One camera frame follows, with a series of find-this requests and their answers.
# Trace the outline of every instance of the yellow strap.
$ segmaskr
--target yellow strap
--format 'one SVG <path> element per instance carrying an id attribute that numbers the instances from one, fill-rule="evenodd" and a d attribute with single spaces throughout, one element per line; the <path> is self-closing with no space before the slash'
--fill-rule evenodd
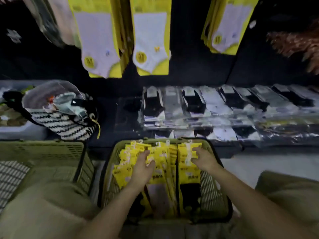
<path id="1" fill-rule="evenodd" d="M 99 123 L 96 120 L 94 120 L 93 118 L 90 118 L 90 119 L 91 119 L 92 122 L 94 122 L 99 127 L 99 133 L 98 133 L 98 136 L 96 137 L 96 139 L 99 139 L 100 138 L 100 134 L 101 134 L 101 127 L 100 127 Z"/>

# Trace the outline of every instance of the person's right hand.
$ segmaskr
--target person's right hand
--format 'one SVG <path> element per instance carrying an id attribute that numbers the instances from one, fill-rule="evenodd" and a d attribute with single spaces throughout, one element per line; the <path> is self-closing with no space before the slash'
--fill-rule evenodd
<path id="1" fill-rule="evenodd" d="M 195 164 L 200 170 L 206 171 L 208 173 L 213 173 L 217 169 L 221 169 L 216 160 L 216 158 L 211 155 L 207 150 L 197 147 L 193 148 L 196 151 L 198 158 L 192 158 L 191 162 Z"/>

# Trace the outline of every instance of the person's left hand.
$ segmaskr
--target person's left hand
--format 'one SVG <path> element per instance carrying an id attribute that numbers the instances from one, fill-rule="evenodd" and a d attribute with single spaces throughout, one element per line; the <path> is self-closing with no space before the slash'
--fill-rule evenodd
<path id="1" fill-rule="evenodd" d="M 133 167 L 133 173 L 129 184 L 136 189 L 139 189 L 139 191 L 142 191 L 146 183 L 150 180 L 155 168 L 155 161 L 151 161 L 150 164 L 146 166 L 145 161 L 149 154 L 149 150 L 140 153 L 136 160 L 136 164 Z"/>

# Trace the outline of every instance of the knitted tote bag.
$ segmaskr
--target knitted tote bag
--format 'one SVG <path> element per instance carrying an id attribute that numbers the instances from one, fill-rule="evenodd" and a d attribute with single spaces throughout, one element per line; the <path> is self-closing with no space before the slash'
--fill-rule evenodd
<path id="1" fill-rule="evenodd" d="M 82 95 L 83 108 L 89 117 L 82 119 L 49 109 L 48 100 L 66 92 Z M 78 88 L 68 81 L 52 80 L 28 91 L 22 99 L 22 106 L 30 112 L 32 119 L 60 135 L 63 140 L 87 140 L 96 128 L 98 113 L 92 97 L 79 92 Z"/>

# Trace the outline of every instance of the hand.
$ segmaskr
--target hand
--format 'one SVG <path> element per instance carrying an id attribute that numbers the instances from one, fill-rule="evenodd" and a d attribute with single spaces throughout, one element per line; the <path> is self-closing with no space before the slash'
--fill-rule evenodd
<path id="1" fill-rule="evenodd" d="M 133 167 L 133 173 L 130 185 L 134 186 L 141 192 L 146 185 L 146 183 L 152 177 L 152 173 L 155 168 L 155 161 L 151 161 L 148 166 L 146 166 L 146 157 L 150 154 L 149 150 L 146 150 L 138 155 L 136 163 Z"/>
<path id="2" fill-rule="evenodd" d="M 215 170 L 221 169 L 216 160 L 216 158 L 211 155 L 207 150 L 197 147 L 193 148 L 193 151 L 196 151 L 198 159 L 192 158 L 191 162 L 195 164 L 200 170 L 206 171 L 209 174 L 212 174 Z"/>

